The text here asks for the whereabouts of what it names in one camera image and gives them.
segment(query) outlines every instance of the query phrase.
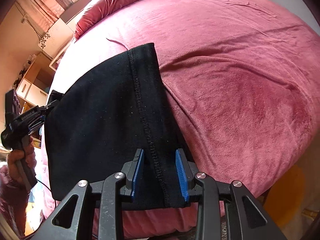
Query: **bed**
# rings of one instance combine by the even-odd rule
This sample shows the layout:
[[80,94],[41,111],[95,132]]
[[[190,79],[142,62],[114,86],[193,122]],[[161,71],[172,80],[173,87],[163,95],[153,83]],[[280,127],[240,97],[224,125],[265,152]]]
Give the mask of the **bed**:
[[[173,115],[199,170],[259,196],[303,154],[320,123],[320,37],[268,0],[93,0],[51,91],[154,42]],[[44,183],[49,184],[42,141]],[[54,207],[45,189],[44,215]],[[188,231],[196,206],[124,212],[136,239]]]

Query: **wooden desk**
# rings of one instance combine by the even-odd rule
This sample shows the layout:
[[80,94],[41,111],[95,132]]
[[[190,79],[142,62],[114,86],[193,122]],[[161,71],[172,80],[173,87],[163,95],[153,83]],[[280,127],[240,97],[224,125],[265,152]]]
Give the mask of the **wooden desk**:
[[55,71],[49,67],[51,60],[40,52],[24,74],[17,95],[20,105],[45,106],[48,94],[44,91],[52,84]]

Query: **sleeve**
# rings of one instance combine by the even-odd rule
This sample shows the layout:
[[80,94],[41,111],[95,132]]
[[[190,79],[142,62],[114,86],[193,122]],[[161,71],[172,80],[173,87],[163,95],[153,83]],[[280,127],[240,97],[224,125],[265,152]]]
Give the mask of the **sleeve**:
[[0,168],[0,213],[12,230],[23,237],[26,228],[28,192],[9,176],[7,165]]

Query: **yellow object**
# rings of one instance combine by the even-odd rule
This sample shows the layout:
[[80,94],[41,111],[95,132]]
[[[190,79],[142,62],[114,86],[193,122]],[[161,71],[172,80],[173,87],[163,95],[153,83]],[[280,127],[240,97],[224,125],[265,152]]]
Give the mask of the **yellow object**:
[[263,207],[280,228],[287,224],[303,200],[305,178],[297,165],[292,166],[270,189]]
[[313,211],[313,210],[310,210],[310,209],[307,209],[307,208],[305,208],[302,211],[302,215],[304,215],[307,218],[310,218],[312,221],[315,220],[315,218],[317,217],[318,213],[319,213],[319,211]]
[[[26,208],[26,212],[28,212],[29,210],[32,209],[32,203],[28,202],[28,206]],[[26,229],[24,231],[24,234],[26,236],[30,235],[31,233],[33,233],[34,230],[30,227],[29,223],[26,221]]]

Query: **stitched seam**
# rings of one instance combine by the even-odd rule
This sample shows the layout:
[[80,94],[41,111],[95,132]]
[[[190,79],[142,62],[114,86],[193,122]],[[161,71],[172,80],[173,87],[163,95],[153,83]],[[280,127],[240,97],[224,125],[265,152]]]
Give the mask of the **stitched seam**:
[[140,114],[140,119],[143,124],[143,131],[144,135],[147,139],[147,143],[149,145],[149,149],[151,152],[151,157],[153,160],[153,165],[156,171],[156,176],[158,178],[158,181],[160,183],[160,186],[162,188],[162,191],[164,193],[164,206],[168,207],[169,206],[169,195],[168,195],[168,189],[167,186],[163,180],[163,174],[162,174],[162,169],[161,169],[161,164],[159,162],[159,157],[156,152],[156,147],[154,146],[154,143],[151,138],[151,130],[149,128],[149,124],[145,118],[145,114],[142,108],[142,99],[141,99],[141,92],[140,92],[140,83],[138,79],[138,75],[136,73],[136,70],[134,68],[134,58],[133,58],[133,53],[131,50],[128,50],[128,56],[129,56],[129,63],[130,63],[130,69],[133,77],[133,83],[134,83],[134,92],[135,92],[135,97],[137,100],[137,105],[138,105],[138,112]]

